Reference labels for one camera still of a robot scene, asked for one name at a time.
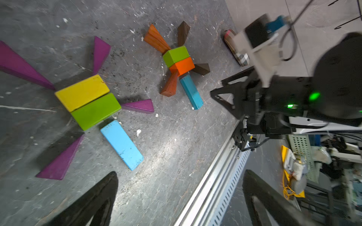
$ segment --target green led light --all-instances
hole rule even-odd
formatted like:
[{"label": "green led light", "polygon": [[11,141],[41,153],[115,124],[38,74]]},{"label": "green led light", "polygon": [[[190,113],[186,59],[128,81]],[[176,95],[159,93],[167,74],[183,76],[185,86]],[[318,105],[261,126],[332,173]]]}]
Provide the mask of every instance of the green led light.
[{"label": "green led light", "polygon": [[312,93],[312,94],[309,96],[309,101],[315,101],[316,99],[318,99],[319,96],[320,96],[320,93],[319,93],[319,92]]}]

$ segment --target cable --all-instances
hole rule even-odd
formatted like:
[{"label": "cable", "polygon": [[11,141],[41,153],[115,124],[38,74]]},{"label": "cable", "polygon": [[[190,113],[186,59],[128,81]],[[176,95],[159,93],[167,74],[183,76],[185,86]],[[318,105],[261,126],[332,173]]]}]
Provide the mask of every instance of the cable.
[{"label": "cable", "polygon": [[283,50],[282,50],[282,47],[283,47],[283,43],[284,43],[284,39],[285,37],[287,36],[288,32],[291,31],[291,35],[292,35],[292,39],[293,39],[293,50],[292,50],[292,54],[290,55],[289,58],[287,59],[283,59],[283,61],[288,61],[288,60],[291,60],[295,53],[296,53],[296,50],[297,50],[297,40],[296,40],[296,33],[295,33],[295,30],[294,30],[294,24],[299,20],[299,18],[302,16],[302,14],[306,11],[306,9],[310,6],[310,4],[312,4],[314,0],[309,0],[309,2],[304,6],[304,8],[302,9],[302,11],[296,16],[295,20],[293,22],[288,22],[288,25],[289,25],[289,28],[288,30],[283,34],[282,38],[280,39],[280,42],[279,42],[279,56],[282,58],[283,57]]},{"label": "cable", "polygon": [[264,139],[261,143],[255,145],[255,146],[250,146],[250,147],[247,147],[247,148],[244,148],[243,150],[240,150],[240,152],[244,152],[244,151],[247,151],[247,150],[250,150],[250,149],[257,149],[258,147],[260,147],[261,145],[263,145],[265,142],[267,142],[268,140],[270,140],[270,138],[266,138]]},{"label": "cable", "polygon": [[287,177],[287,173],[285,172],[285,170],[284,170],[283,179],[282,179],[282,182],[283,182],[283,195],[284,195],[284,198],[285,198],[286,200],[289,200],[289,198],[290,198],[291,196],[295,195],[296,193],[295,193],[295,191],[293,191],[293,190],[289,187],[289,185],[287,185],[287,186],[284,185],[284,184],[285,184],[285,183],[284,183],[284,177]]},{"label": "cable", "polygon": [[325,125],[322,125],[322,126],[313,126],[313,125],[297,125],[297,124],[291,124],[291,123],[287,123],[286,121],[284,121],[283,119],[283,115],[282,114],[279,114],[278,116],[278,119],[279,119],[279,122],[283,125],[283,126],[286,126],[288,128],[300,128],[300,129],[321,129],[323,127],[326,127],[329,125],[329,122],[326,123]]}]

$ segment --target yellow wooden block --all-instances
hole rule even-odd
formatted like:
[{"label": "yellow wooden block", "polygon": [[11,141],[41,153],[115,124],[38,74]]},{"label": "yellow wooden block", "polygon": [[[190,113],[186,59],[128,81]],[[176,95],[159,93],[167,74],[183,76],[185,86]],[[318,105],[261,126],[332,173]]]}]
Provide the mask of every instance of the yellow wooden block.
[{"label": "yellow wooden block", "polygon": [[55,92],[55,95],[66,109],[69,112],[72,112],[108,92],[109,88],[101,77],[96,74],[90,78]]}]

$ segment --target black cable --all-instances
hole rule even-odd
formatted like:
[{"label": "black cable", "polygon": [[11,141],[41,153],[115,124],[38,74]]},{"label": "black cable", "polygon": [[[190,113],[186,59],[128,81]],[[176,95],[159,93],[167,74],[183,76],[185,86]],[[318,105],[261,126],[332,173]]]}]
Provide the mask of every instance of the black cable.
[{"label": "black cable", "polygon": [[283,43],[284,43],[284,39],[285,37],[287,36],[288,32],[291,32],[291,36],[292,36],[292,39],[293,39],[293,50],[292,50],[292,54],[289,58],[287,59],[283,59],[283,61],[288,61],[288,60],[291,60],[295,53],[296,53],[296,50],[297,50],[297,39],[296,39],[296,33],[295,33],[295,30],[294,30],[294,24],[299,20],[299,18],[302,16],[302,14],[306,11],[306,9],[310,6],[310,4],[312,4],[314,0],[309,0],[309,2],[304,6],[304,8],[302,9],[302,11],[297,15],[297,17],[295,18],[295,20],[293,22],[288,22],[288,25],[289,25],[289,28],[288,30],[283,34],[282,38],[280,39],[280,42],[279,42],[279,56],[280,57],[283,57],[283,50],[282,47],[283,47]]},{"label": "black cable", "polygon": [[322,125],[322,126],[291,124],[291,123],[287,123],[286,121],[284,121],[283,117],[284,116],[282,114],[279,114],[279,116],[278,116],[279,122],[283,126],[286,126],[288,128],[292,128],[292,129],[294,129],[294,128],[299,128],[299,129],[321,129],[321,128],[326,127],[326,126],[329,125],[329,122],[326,123],[325,125]]},{"label": "black cable", "polygon": [[263,145],[265,142],[267,142],[268,140],[270,140],[270,138],[265,138],[261,143],[255,145],[255,146],[250,146],[250,147],[247,147],[247,148],[244,148],[242,150],[240,150],[240,152],[244,152],[244,151],[247,151],[247,150],[250,150],[250,149],[257,149],[258,147],[260,147],[261,145]]},{"label": "black cable", "polygon": [[335,135],[339,135],[339,136],[343,136],[343,137],[347,137],[353,140],[357,140],[357,141],[361,141],[362,142],[362,138],[355,136],[355,135],[351,135],[351,134],[341,134],[341,133],[333,133],[333,132],[329,132],[331,134],[335,134]]}]

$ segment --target gray concrete floor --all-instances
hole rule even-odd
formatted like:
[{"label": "gray concrete floor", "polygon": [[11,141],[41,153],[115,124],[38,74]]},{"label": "gray concrete floor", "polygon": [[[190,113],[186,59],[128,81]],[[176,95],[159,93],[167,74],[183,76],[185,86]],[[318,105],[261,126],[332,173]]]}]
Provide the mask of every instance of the gray concrete floor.
[{"label": "gray concrete floor", "polygon": [[[174,48],[182,21],[191,26],[185,45],[194,62],[211,69],[204,77],[191,72],[205,102],[197,111],[180,83],[176,95],[159,94],[167,68],[141,39],[154,23]],[[100,71],[111,92],[121,103],[151,98],[155,113],[113,115],[144,156],[134,171],[95,126],[62,181],[36,178],[79,127],[52,90],[0,72],[0,105],[56,111],[0,108],[0,226],[42,225],[110,171],[119,178],[111,225],[173,224],[236,122],[210,98],[222,79],[241,70],[222,40],[230,28],[225,1],[2,1],[0,40],[58,90],[91,76],[96,35],[112,46]]]},{"label": "gray concrete floor", "polygon": [[[226,0],[231,17],[238,31],[242,31],[259,16],[267,13],[272,20],[279,15],[295,18],[308,0]],[[298,38],[298,50],[295,57],[288,62],[282,62],[278,67],[280,76],[313,76],[316,61],[329,48],[336,45],[348,32],[362,32],[362,21],[355,20],[342,28],[334,28],[359,16],[357,2],[340,0],[328,6],[332,1],[315,0],[295,24]],[[292,48],[291,38],[287,37],[283,51],[287,56]],[[268,182],[276,191],[282,194],[282,166],[280,146],[288,146],[284,140],[270,140],[252,153],[245,166]],[[231,199],[222,225],[239,226],[252,225],[242,191],[242,179],[239,180]]]}]

